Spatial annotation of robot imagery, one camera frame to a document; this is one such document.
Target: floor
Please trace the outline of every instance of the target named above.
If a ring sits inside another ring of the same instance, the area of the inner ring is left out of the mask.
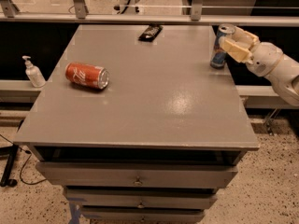
[[[0,134],[13,140],[19,121],[27,111],[0,110]],[[263,126],[263,116],[249,115],[260,149],[248,153],[238,164],[239,173],[227,187],[218,192],[219,199],[206,211],[201,224],[299,224],[299,140],[288,116],[273,122],[274,136]],[[0,140],[0,146],[9,142]],[[20,181],[20,171],[28,154],[18,152],[11,178],[18,180],[15,188],[0,188],[1,224],[68,223],[70,211],[62,188],[48,181],[31,186]],[[0,160],[0,175],[6,164]],[[32,157],[22,172],[26,182],[36,182],[43,176],[35,169]],[[80,223],[125,224],[125,221],[105,222],[80,218]]]

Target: tabletop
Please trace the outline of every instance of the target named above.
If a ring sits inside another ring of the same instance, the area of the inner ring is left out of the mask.
[[[255,150],[229,70],[209,65],[210,26],[80,25],[14,141],[19,145]],[[72,62],[105,67],[102,91],[65,78]]]

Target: white bottle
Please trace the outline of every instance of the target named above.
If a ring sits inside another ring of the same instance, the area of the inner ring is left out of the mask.
[[[22,56],[22,58],[26,61],[26,75],[29,77],[31,83],[34,85],[34,87],[42,87],[46,84],[46,80],[41,74],[39,68],[35,65],[33,65],[29,59],[31,59],[30,56]]]

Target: blue can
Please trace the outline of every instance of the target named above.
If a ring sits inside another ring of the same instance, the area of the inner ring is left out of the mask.
[[[218,27],[214,43],[213,55],[210,65],[216,69],[222,69],[225,66],[226,52],[219,45],[219,39],[222,36],[232,36],[235,33],[235,27],[232,24],[224,23]]]

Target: red soda can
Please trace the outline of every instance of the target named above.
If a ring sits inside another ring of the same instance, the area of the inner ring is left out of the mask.
[[[106,68],[86,63],[70,63],[65,68],[65,76],[71,82],[100,90],[109,82]]]

